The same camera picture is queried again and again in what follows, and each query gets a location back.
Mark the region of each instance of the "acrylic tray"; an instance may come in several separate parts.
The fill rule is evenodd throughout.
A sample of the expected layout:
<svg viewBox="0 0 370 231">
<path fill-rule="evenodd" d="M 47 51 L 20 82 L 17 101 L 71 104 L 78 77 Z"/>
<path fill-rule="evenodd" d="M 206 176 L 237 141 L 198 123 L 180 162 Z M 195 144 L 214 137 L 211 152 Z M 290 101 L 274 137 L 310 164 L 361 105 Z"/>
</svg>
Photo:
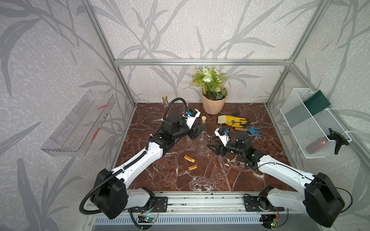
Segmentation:
<svg viewBox="0 0 370 231">
<path fill-rule="evenodd" d="M 52 156 L 84 156 L 114 103 L 113 94 L 88 90 L 41 150 Z"/>
</svg>

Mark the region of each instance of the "vent grille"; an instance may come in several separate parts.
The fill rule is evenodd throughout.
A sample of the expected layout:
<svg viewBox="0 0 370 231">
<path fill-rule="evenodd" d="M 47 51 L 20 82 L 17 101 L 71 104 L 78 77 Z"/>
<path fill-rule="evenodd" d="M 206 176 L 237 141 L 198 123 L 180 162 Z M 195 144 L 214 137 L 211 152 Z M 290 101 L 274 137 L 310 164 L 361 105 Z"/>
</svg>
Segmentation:
<svg viewBox="0 0 370 231">
<path fill-rule="evenodd" d="M 186 224 L 261 224 L 261 215 L 258 214 L 209 214 L 209 215 L 160 215 L 156 224 L 186 225 Z M 104 215 L 97 215 L 94 225 L 131 225 L 129 215 L 119 215 L 109 220 Z"/>
</svg>

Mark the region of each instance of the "wooden handle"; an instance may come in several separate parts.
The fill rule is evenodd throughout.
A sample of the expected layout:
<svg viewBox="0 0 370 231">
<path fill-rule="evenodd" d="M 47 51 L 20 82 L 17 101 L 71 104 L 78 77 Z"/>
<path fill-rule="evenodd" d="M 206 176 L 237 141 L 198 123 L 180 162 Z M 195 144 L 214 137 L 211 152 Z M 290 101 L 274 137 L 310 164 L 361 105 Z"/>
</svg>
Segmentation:
<svg viewBox="0 0 370 231">
<path fill-rule="evenodd" d="M 234 127 L 234 129 L 237 131 L 245 131 L 245 128 Z"/>
</svg>

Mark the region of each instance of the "potted plant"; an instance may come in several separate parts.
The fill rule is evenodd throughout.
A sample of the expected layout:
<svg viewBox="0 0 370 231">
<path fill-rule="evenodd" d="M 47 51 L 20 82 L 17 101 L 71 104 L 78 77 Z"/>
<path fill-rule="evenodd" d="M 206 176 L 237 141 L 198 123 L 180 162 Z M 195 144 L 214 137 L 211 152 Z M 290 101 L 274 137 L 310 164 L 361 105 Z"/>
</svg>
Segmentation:
<svg viewBox="0 0 370 231">
<path fill-rule="evenodd" d="M 192 76 L 190 85 L 202 86 L 202 103 L 205 112 L 211 115 L 219 113 L 225 104 L 228 91 L 221 84 L 227 81 L 226 73 L 217 69 L 199 68 Z"/>
</svg>

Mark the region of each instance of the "yellow label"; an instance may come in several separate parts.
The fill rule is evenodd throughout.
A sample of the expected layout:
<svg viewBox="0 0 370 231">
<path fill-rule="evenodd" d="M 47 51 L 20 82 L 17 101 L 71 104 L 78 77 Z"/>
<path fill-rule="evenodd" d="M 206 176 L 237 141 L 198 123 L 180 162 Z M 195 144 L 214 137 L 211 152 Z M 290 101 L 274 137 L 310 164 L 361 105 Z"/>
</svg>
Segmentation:
<svg viewBox="0 0 370 231">
<path fill-rule="evenodd" d="M 190 161 L 190 162 L 192 162 L 192 163 L 194 163 L 194 162 L 195 162 L 195 160 L 194 160 L 194 159 L 192 159 L 192 158 L 188 157 L 187 155 L 185 155 L 185 156 L 184 156 L 184 158 L 185 158 L 185 160 L 188 160 L 188 161 Z"/>
<path fill-rule="evenodd" d="M 189 167 L 189 171 L 193 170 L 193 169 L 196 169 L 198 166 L 197 165 L 194 165 L 194 166 L 190 166 Z"/>
</svg>

